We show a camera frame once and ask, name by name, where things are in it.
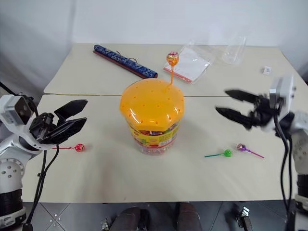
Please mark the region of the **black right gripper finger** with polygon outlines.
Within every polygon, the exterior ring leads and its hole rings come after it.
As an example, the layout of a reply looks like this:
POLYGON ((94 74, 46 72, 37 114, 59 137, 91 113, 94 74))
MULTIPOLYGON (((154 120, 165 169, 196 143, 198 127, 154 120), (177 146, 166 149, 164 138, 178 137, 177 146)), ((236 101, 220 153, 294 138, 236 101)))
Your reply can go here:
POLYGON ((238 90, 238 89, 229 89, 225 90, 225 93, 232 97, 233 99, 239 100, 239 101, 246 101, 249 103, 256 103, 259 100, 259 96, 254 95, 252 93, 238 90))
POLYGON ((242 115, 239 111, 230 108, 215 107, 215 110, 223 117, 243 125, 246 129, 251 129, 252 120, 248 116, 242 115))

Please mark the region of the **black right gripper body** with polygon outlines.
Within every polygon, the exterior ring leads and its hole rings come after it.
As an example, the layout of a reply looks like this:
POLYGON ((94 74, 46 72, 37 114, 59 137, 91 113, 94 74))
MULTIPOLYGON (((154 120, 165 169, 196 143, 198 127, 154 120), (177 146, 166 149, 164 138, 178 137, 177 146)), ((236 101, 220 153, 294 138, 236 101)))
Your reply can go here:
POLYGON ((252 126, 264 127, 274 116, 280 114, 280 107, 270 107, 270 100, 262 95, 258 95, 254 101, 254 109, 248 113, 252 126))

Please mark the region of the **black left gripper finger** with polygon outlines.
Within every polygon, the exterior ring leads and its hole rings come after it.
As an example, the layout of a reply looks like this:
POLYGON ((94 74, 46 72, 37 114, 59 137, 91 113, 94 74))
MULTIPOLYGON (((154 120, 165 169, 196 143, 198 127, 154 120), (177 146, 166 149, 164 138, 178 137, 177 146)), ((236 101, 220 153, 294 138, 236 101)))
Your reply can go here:
POLYGON ((58 123, 64 123, 69 117, 79 114, 85 108, 87 100, 73 100, 54 111, 58 116, 58 123))
POLYGON ((73 119, 57 126, 45 137, 45 144, 61 144, 71 136, 81 131, 87 118, 73 119))

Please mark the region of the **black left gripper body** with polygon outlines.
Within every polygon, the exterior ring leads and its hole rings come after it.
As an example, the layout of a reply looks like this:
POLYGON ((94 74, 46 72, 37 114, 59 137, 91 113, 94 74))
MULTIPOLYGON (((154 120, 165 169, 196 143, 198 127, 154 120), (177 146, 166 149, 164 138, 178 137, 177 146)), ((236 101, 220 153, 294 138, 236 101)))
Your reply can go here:
POLYGON ((38 143, 60 144, 57 134, 59 126, 53 123, 53 118, 52 113, 42 113, 33 119, 29 132, 38 143))

